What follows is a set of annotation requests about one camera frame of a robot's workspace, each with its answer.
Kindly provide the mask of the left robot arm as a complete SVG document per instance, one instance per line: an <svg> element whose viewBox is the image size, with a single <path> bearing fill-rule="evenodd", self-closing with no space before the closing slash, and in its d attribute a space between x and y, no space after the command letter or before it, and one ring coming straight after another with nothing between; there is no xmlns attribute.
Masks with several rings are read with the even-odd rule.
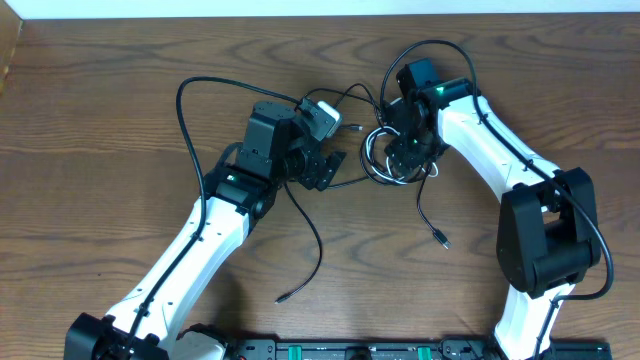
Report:
<svg viewBox="0 0 640 360"><path fill-rule="evenodd" d="M227 346L183 324L213 275L295 180L325 190L345 155L321 153L342 123L324 101L254 105L245 137L200 178L201 194L150 271L102 318L83 313L67 331L67 359L222 359Z"/></svg>

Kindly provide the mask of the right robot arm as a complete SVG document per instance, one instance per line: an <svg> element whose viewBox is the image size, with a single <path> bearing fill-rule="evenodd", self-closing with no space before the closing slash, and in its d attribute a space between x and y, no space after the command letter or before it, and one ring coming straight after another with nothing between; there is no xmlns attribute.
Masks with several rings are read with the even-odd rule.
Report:
<svg viewBox="0 0 640 360"><path fill-rule="evenodd" d="M397 182L433 172L448 148L462 155L500 203L496 255L509 283L493 330L506 359L539 359L561 306L595 300L612 285L611 253L597 224L595 191L581 168L563 171L520 140L490 108L475 78L442 80L428 59L402 67L387 104L387 170Z"/></svg>

